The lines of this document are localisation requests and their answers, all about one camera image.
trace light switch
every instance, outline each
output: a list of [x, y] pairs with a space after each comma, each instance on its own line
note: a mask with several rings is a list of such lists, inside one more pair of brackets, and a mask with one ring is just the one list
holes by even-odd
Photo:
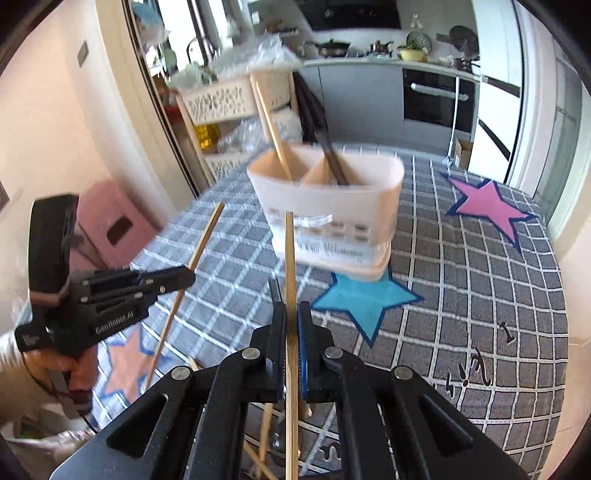
[[88, 56], [88, 44], [86, 43], [86, 40], [85, 40], [82, 43], [80, 50], [78, 50], [78, 66], [79, 67], [82, 67], [82, 64], [86, 60], [87, 56]]

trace oven handle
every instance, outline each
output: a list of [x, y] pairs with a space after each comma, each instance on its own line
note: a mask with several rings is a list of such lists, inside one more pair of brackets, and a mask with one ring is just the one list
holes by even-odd
[[[448, 92], [447, 90], [443, 90], [441, 88], [420, 85], [415, 82], [412, 82], [410, 84], [410, 88], [417, 93], [424, 93], [425, 95], [433, 95], [435, 97], [445, 97], [445, 98], [450, 98], [452, 100], [455, 100], [455, 98], [456, 98], [456, 94], [454, 92]], [[468, 94], [467, 93], [460, 93], [460, 95], [458, 96], [457, 99], [460, 100], [461, 102], [465, 102], [466, 100], [468, 100]]]

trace white plastic container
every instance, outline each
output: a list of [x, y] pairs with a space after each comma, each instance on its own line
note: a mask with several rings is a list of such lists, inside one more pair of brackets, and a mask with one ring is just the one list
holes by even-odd
[[288, 181], [274, 150], [248, 167], [248, 175], [284, 256], [284, 214], [294, 213], [295, 260], [366, 281], [379, 280], [390, 259], [404, 166], [393, 154], [340, 154], [352, 183], [334, 183], [322, 150], [286, 147]]

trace table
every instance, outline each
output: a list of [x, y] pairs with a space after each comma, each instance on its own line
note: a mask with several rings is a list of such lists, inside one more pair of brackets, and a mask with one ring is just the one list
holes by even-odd
[[[564, 397], [568, 336], [560, 271], [538, 206], [504, 185], [498, 191], [536, 218], [514, 223], [521, 254], [486, 219], [447, 215], [462, 197], [445, 175], [477, 185], [482, 178], [401, 154], [405, 179], [392, 242], [392, 278], [422, 297], [385, 312], [373, 348], [350, 318], [313, 312], [337, 346], [367, 364], [405, 364], [502, 447], [526, 472], [539, 472], [556, 433]], [[252, 185], [240, 168], [171, 222], [134, 260], [146, 270], [187, 264], [215, 204], [226, 203], [164, 349], [160, 372], [186, 364], [208, 367], [248, 345], [270, 321], [267, 286], [282, 282], [283, 261]], [[298, 298], [314, 301], [333, 282], [330, 272], [297, 266]], [[139, 330], [99, 348], [94, 414], [104, 425], [127, 405], [124, 391], [105, 394], [112, 369], [107, 346], [140, 333], [140, 353], [154, 350], [174, 296], [162, 296]], [[246, 439], [255, 447], [262, 406], [251, 404]], [[281, 415], [275, 412], [275, 418]], [[300, 475], [340, 468], [334, 405], [316, 407], [301, 429]], [[273, 461], [268, 464], [282, 474]], [[251, 463], [244, 459], [244, 468]]]

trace orange star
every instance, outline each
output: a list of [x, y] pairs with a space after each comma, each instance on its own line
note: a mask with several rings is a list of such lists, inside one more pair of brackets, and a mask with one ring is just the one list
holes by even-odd
[[139, 397], [139, 382], [148, 374], [152, 355], [142, 351], [140, 325], [124, 345], [108, 345], [111, 358], [111, 373], [105, 385], [103, 395], [122, 391], [128, 403]]

